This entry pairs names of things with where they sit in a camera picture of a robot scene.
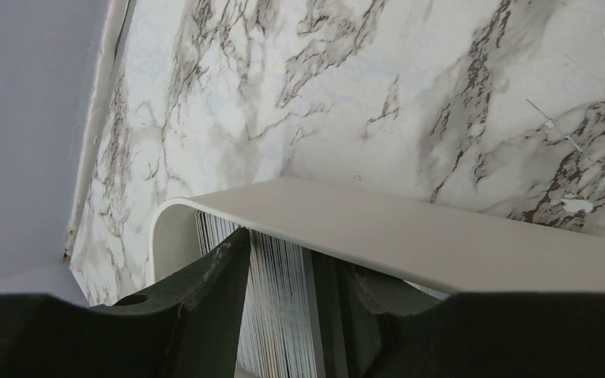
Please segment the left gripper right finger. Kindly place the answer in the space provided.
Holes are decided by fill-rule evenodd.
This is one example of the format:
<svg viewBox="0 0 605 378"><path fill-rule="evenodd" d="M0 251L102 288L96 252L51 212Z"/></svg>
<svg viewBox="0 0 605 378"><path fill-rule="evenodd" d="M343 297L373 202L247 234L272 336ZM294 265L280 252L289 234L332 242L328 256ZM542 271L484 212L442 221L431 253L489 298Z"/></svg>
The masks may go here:
<svg viewBox="0 0 605 378"><path fill-rule="evenodd" d="M352 377L605 377L605 293L439 300L347 263L343 321Z"/></svg>

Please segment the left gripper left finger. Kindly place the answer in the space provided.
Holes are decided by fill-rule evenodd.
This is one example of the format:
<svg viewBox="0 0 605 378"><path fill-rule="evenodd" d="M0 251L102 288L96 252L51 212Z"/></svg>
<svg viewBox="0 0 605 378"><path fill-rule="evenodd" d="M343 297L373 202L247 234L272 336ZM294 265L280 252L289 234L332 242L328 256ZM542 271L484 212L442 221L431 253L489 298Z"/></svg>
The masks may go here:
<svg viewBox="0 0 605 378"><path fill-rule="evenodd" d="M251 236L112 306L0 295L0 377L232 377Z"/></svg>

